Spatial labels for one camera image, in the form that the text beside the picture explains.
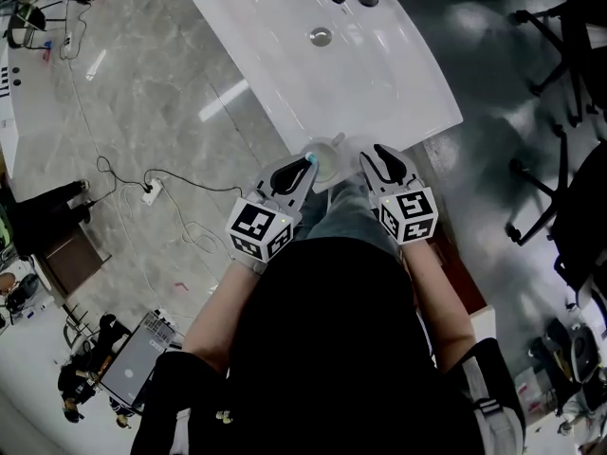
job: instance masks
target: white sink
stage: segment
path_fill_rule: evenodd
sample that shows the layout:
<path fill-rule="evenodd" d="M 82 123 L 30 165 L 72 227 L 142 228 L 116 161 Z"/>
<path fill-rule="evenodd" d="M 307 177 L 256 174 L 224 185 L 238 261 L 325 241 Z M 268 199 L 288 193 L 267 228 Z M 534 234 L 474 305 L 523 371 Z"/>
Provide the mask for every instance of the white sink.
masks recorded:
<path fill-rule="evenodd" d="M 396 0 L 193 0 L 292 153 L 344 133 L 398 150 L 462 121 L 451 90 Z M 315 46 L 314 29 L 332 34 Z"/>

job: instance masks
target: laptop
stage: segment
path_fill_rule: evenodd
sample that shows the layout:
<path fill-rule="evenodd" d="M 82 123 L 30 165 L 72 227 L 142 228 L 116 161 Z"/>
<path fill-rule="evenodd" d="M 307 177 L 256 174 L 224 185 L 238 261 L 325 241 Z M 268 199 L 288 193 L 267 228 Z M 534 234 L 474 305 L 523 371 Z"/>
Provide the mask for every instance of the laptop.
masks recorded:
<path fill-rule="evenodd" d="M 101 378 L 101 386 L 121 404 L 132 407 L 156 360 L 175 337 L 175 330 L 148 313 Z"/>

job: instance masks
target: gray floor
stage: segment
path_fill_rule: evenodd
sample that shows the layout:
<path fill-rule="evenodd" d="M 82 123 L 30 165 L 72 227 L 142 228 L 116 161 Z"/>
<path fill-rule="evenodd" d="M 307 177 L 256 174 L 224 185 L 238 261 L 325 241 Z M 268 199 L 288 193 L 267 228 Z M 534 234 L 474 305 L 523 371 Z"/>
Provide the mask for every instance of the gray floor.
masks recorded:
<path fill-rule="evenodd" d="M 521 228 L 529 226 L 541 205 L 533 190 L 510 176 L 507 164 L 514 155 L 523 157 L 541 178 L 554 181 L 558 141 L 550 122 L 566 123 L 569 82 L 563 78 L 541 100 L 529 94 L 528 81 L 543 78 L 558 56 L 537 31 L 514 27 L 506 16 L 562 1 L 400 0 L 464 115 L 463 124 L 424 147 L 462 257 L 497 310 L 498 338 L 513 373 L 529 364 L 528 341 L 563 313 L 569 292 L 552 270 L 557 253 L 544 234 L 520 248 L 504 233 L 511 218 Z M 73 6 L 70 15 L 80 11 Z M 212 119 L 198 118 L 243 78 L 190 0 L 101 0 L 83 18 L 88 28 L 78 58 L 68 66 L 53 57 L 64 127 L 24 144 L 13 181 L 18 198 L 80 177 L 91 180 L 93 197 L 102 195 L 112 181 L 97 172 L 97 153 L 123 178 L 140 180 L 146 169 L 158 167 L 215 187 L 245 185 L 260 167 L 286 154 L 250 89 Z M 78 38 L 82 25 L 72 26 Z M 588 119 L 567 131 L 574 171 L 605 125 Z M 221 234 L 234 194 L 206 193 L 159 176 L 185 223 L 196 221 Z M 113 258 L 70 304 L 89 310 L 93 323 L 113 311 L 129 326 L 160 304 L 185 331 L 228 256 L 208 240 L 199 245 L 216 249 L 214 254 L 182 242 L 167 194 L 151 208 L 140 196 L 141 190 L 127 188 L 95 208 L 88 230 Z M 190 231 L 197 237 L 201 228 Z"/>

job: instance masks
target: drain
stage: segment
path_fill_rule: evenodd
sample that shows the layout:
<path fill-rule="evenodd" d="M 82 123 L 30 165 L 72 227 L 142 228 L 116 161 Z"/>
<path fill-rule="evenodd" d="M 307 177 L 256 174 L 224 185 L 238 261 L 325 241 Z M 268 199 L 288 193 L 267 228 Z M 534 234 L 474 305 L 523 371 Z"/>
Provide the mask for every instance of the drain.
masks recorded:
<path fill-rule="evenodd" d="M 316 47 L 326 47 L 333 40 L 333 32 L 328 28 L 318 27 L 310 32 L 310 41 Z"/>

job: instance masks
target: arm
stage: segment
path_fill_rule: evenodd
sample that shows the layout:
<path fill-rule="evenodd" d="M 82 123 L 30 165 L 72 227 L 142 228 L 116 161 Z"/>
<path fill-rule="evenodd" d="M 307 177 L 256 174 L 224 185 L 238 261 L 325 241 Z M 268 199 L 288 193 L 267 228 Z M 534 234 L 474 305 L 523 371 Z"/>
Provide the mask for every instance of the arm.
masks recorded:
<path fill-rule="evenodd" d="M 476 344 L 468 312 L 428 243 L 409 243 L 401 250 L 415 284 L 438 369 L 446 373 Z"/>
<path fill-rule="evenodd" d="M 190 327 L 183 352 L 200 357 L 218 373 L 225 374 L 240 314 L 259 278 L 243 264 L 233 262 Z"/>

